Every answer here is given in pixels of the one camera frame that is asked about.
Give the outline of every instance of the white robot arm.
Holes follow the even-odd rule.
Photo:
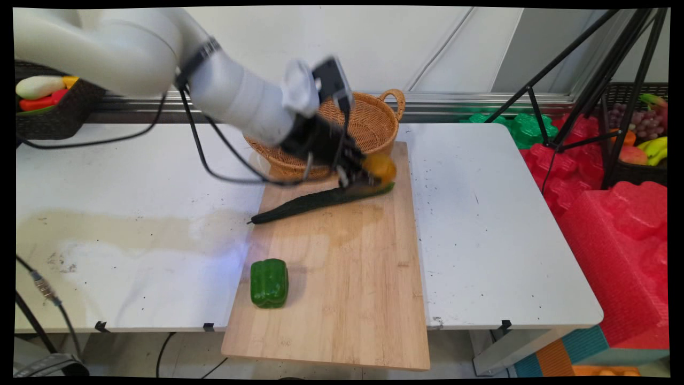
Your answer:
[[[354,139],[317,114],[328,97],[346,115],[354,107],[335,58],[313,71],[290,62],[279,87],[231,60],[182,8],[103,10],[92,31],[81,28],[76,10],[14,8],[13,17],[14,53],[22,60],[119,95],[160,95],[187,83],[193,104],[207,116],[264,145],[333,167],[342,186],[380,181],[363,170],[365,155]]]
[[[182,8],[104,10],[94,31],[81,28],[76,10],[14,8],[13,14],[17,57],[127,96],[167,91],[176,69],[186,66],[210,39]],[[187,81],[193,104],[207,116],[276,146],[292,130],[297,113],[311,117],[318,107],[315,86],[309,86],[311,70],[307,79],[301,75],[307,68],[289,69],[290,79],[299,82],[281,89],[218,49]]]

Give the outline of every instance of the grapes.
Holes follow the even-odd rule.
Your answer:
[[[627,104],[615,103],[608,111],[608,128],[619,129]],[[665,128],[660,126],[663,117],[656,111],[634,111],[629,119],[628,130],[634,132],[640,140],[655,139],[665,134]]]

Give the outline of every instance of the black tripod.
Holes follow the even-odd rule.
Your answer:
[[[654,17],[648,20],[648,17],[653,10],[656,10]],[[573,110],[568,115],[568,118],[558,131],[558,135],[549,141],[549,135],[547,134],[544,123],[542,122],[542,114],[539,110],[539,105],[537,104],[537,99],[534,96],[534,91],[532,87],[537,84],[547,73],[549,73],[554,67],[556,67],[563,59],[570,55],[580,44],[584,42],[589,36],[591,36],[596,30],[598,30],[606,21],[608,21],[612,16],[614,16],[619,10],[608,10],[606,13],[597,20],[591,27],[589,27],[584,33],[582,33],[575,41],[573,41],[563,52],[561,52],[556,58],[554,58],[548,65],[546,65],[537,75],[530,79],[518,92],[516,92],[506,103],[503,104],[495,113],[491,114],[485,123],[491,123],[499,115],[501,115],[506,109],[508,109],[513,103],[520,99],[523,94],[527,93],[534,109],[534,114],[537,118],[539,124],[539,129],[542,134],[543,145],[554,149],[555,153],[561,153],[567,149],[586,145],[592,142],[598,142],[600,140],[607,140],[612,137],[616,137],[615,144],[613,146],[612,152],[610,153],[608,159],[604,160],[605,172],[603,177],[603,183],[601,188],[607,188],[607,183],[610,180],[610,175],[615,168],[618,161],[618,156],[620,155],[620,150],[622,149],[622,144],[624,143],[624,137],[627,135],[627,128],[629,126],[632,112],[636,105],[638,95],[641,91],[641,87],[644,83],[644,78],[646,77],[646,72],[650,61],[653,58],[653,52],[655,51],[655,46],[660,37],[660,31],[663,28],[665,22],[665,16],[668,11],[667,8],[642,8],[634,12],[627,25],[624,27],[622,33],[620,33],[617,41],[610,49],[605,59],[601,62],[601,65],[593,74],[587,86],[582,90],[577,98],[577,102]],[[582,140],[580,142],[573,143],[571,145],[563,145],[563,142],[570,133],[575,121],[580,114],[584,114],[588,117],[594,106],[601,98],[603,91],[612,79],[618,67],[627,56],[628,52],[631,50],[634,43],[641,36],[643,31],[648,28],[648,26],[653,23],[653,28],[650,31],[648,37],[648,42],[646,43],[646,48],[642,56],[641,63],[639,64],[639,69],[637,71],[636,78],[634,80],[634,89],[627,102],[627,109],[622,116],[622,121],[620,122],[620,128],[615,132],[610,132],[606,134],[600,134],[593,138]]]

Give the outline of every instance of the banana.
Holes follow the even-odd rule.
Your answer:
[[[668,157],[668,148],[665,147],[664,149],[660,150],[653,158],[648,159],[648,165],[649,166],[657,166],[658,163],[660,163],[661,160],[664,158]]]
[[[668,148],[668,137],[661,136],[658,139],[650,140],[643,150],[646,153],[646,156],[652,158],[656,156],[662,149],[666,148]]]
[[[652,142],[652,140],[647,140],[646,142],[642,142],[642,144],[638,145],[637,148],[640,149],[640,150],[643,150],[643,149],[645,149],[646,146],[648,146],[648,144],[651,143],[651,142]]]

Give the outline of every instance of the green bell pepper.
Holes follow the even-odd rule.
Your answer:
[[[250,292],[252,303],[262,309],[281,308],[287,299],[285,261],[269,258],[252,264]]]

